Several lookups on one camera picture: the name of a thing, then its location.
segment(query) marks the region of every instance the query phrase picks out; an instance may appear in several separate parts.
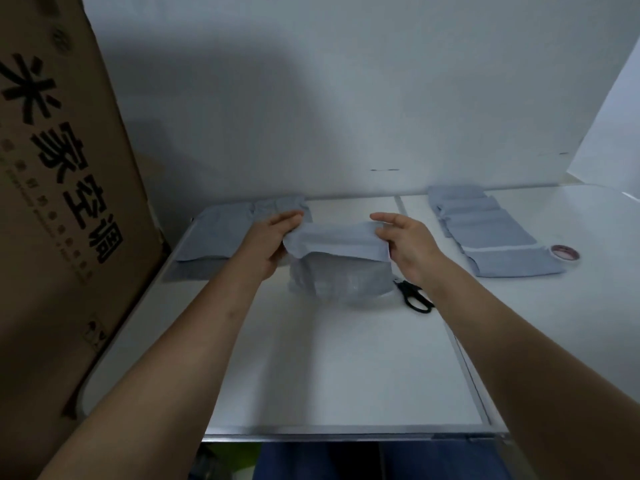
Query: cardboard box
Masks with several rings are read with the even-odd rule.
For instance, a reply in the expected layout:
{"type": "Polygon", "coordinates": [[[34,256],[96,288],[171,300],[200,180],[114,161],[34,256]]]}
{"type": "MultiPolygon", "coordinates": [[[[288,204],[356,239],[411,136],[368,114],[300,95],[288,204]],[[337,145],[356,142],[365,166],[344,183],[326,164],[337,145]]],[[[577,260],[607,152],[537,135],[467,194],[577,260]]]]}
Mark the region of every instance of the cardboard box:
{"type": "Polygon", "coordinates": [[[81,0],[2,0],[0,34],[0,477],[33,478],[163,247],[81,0]]]}

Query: left hand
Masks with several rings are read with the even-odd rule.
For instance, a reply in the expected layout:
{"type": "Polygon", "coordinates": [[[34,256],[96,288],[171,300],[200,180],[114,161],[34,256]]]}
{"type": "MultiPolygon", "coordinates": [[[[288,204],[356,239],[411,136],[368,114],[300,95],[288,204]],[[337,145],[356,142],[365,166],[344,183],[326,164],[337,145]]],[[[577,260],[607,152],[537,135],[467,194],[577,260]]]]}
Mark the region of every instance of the left hand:
{"type": "Polygon", "coordinates": [[[254,223],[234,257],[260,272],[263,280],[270,278],[287,254],[282,238],[302,223],[303,215],[302,210],[288,210],[254,223]]]}

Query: white tabletop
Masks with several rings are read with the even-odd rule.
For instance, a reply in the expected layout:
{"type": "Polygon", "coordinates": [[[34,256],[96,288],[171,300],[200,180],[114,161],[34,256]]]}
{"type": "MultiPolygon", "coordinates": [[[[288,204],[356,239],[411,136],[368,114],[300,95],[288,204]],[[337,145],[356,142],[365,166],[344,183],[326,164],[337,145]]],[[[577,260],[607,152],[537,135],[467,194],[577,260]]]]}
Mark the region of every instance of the white tabletop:
{"type": "MultiPolygon", "coordinates": [[[[544,244],[566,244],[581,260],[567,272],[532,278],[479,278],[494,295],[640,401],[640,203],[611,189],[572,185],[487,192],[544,244]]],[[[453,239],[444,237],[427,197],[402,197],[449,257],[469,270],[453,239]]],[[[471,362],[492,423],[504,423],[471,362]]]]}
{"type": "MultiPolygon", "coordinates": [[[[398,211],[393,197],[311,201],[309,207],[318,223],[356,223],[374,211],[398,211]]],[[[92,411],[204,286],[164,283],[165,270],[87,380],[82,414],[92,411]]],[[[437,313],[412,311],[399,292],[361,306],[320,303],[290,293],[288,279],[288,267],[279,268],[260,287],[208,439],[491,430],[437,313]]]]}

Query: black scissors handle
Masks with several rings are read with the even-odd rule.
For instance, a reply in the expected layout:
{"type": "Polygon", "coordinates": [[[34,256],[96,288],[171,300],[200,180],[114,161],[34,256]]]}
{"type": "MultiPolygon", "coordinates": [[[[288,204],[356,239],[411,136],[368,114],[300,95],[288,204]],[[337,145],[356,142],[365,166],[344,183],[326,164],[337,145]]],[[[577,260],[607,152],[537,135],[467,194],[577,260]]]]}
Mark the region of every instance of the black scissors handle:
{"type": "Polygon", "coordinates": [[[402,293],[406,306],[408,306],[412,310],[415,310],[419,313],[427,314],[430,313],[433,308],[435,308],[435,305],[427,298],[425,298],[422,293],[420,293],[420,290],[422,290],[420,286],[414,285],[413,283],[410,283],[406,280],[401,280],[400,278],[395,278],[394,283],[398,287],[398,290],[400,290],[400,292],[402,293]],[[409,301],[409,298],[418,300],[418,302],[423,304],[425,308],[418,308],[416,306],[413,306],[409,301]]]}

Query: folded cloth stack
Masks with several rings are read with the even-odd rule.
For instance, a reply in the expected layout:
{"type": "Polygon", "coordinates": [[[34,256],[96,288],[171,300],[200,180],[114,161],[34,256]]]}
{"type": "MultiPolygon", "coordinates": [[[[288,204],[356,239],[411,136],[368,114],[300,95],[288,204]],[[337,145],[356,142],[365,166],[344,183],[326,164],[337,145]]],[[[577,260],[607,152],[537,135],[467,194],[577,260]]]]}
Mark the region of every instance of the folded cloth stack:
{"type": "Polygon", "coordinates": [[[189,227],[164,281],[210,279],[240,247],[254,222],[287,210],[304,210],[304,222],[312,221],[303,196],[224,203],[204,209],[189,227]]]}
{"type": "Polygon", "coordinates": [[[433,186],[429,206],[476,276],[518,278],[564,273],[548,249],[477,185],[433,186]]]}
{"type": "Polygon", "coordinates": [[[393,290],[388,244],[377,222],[302,224],[283,240],[291,256],[289,289],[329,301],[356,302],[393,290]]]}

